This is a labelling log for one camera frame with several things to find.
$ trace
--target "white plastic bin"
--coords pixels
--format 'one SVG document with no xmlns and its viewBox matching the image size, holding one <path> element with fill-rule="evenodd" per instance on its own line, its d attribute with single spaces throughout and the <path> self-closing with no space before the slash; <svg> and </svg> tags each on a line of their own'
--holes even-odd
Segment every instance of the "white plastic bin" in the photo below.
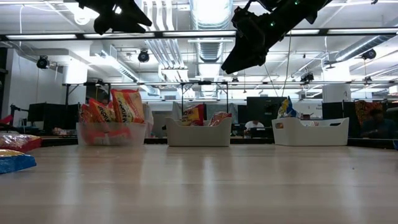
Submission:
<svg viewBox="0 0 398 224">
<path fill-rule="evenodd" d="M 297 118 L 272 120 L 275 144 L 281 146 L 347 145 L 349 118 L 314 122 L 319 125 L 306 126 L 311 121 L 301 121 Z"/>
<path fill-rule="evenodd" d="M 145 140 L 146 124 L 77 123 L 76 129 L 82 146 L 140 146 Z"/>
<path fill-rule="evenodd" d="M 181 121 L 166 118 L 169 146 L 229 146 L 232 118 L 217 126 L 182 126 Z"/>
</svg>

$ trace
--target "person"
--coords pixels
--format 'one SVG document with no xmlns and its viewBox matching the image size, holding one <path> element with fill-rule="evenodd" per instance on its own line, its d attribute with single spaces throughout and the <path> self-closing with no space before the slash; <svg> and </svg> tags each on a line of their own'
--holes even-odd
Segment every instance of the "person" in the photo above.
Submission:
<svg viewBox="0 0 398 224">
<path fill-rule="evenodd" d="M 396 135 L 396 124 L 393 120 L 384 119 L 383 112 L 373 109 L 369 112 L 370 120 L 364 121 L 361 137 L 373 139 L 393 139 Z"/>
<path fill-rule="evenodd" d="M 243 134 L 245 138 L 250 138 L 250 129 L 251 128 L 263 128 L 264 125 L 260 123 L 260 121 L 258 120 L 254 120 L 254 121 L 249 121 L 247 122 L 244 127 L 246 128 L 246 130 L 244 130 Z"/>
</svg>

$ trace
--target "desk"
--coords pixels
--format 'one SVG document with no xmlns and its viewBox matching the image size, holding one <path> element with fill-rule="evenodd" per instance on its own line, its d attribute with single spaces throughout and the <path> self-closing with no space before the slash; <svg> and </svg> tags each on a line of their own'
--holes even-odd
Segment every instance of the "desk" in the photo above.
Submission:
<svg viewBox="0 0 398 224">
<path fill-rule="evenodd" d="M 398 223 L 398 153 L 47 147 L 0 175 L 1 223 Z"/>
</svg>

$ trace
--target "white wall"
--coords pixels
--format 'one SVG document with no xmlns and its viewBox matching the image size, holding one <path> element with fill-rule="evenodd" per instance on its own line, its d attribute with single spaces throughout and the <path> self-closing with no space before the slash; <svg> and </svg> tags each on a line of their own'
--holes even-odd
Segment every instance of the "white wall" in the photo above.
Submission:
<svg viewBox="0 0 398 224">
<path fill-rule="evenodd" d="M 55 70 L 41 70 L 36 62 L 18 56 L 15 50 L 7 53 L 6 83 L 2 104 L 2 118 L 11 113 L 12 104 L 29 109 L 32 103 L 65 103 L 66 89 L 62 86 L 63 74 Z M 20 118 L 26 118 L 26 112 L 15 113 L 14 124 L 18 125 Z"/>
</svg>

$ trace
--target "table surface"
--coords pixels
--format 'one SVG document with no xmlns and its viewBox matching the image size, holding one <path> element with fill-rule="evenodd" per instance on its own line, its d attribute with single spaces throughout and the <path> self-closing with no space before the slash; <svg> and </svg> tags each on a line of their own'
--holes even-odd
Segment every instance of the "table surface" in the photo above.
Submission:
<svg viewBox="0 0 398 224">
<path fill-rule="evenodd" d="M 0 175 L 0 223 L 398 223 L 398 152 L 60 146 Z"/>
</svg>

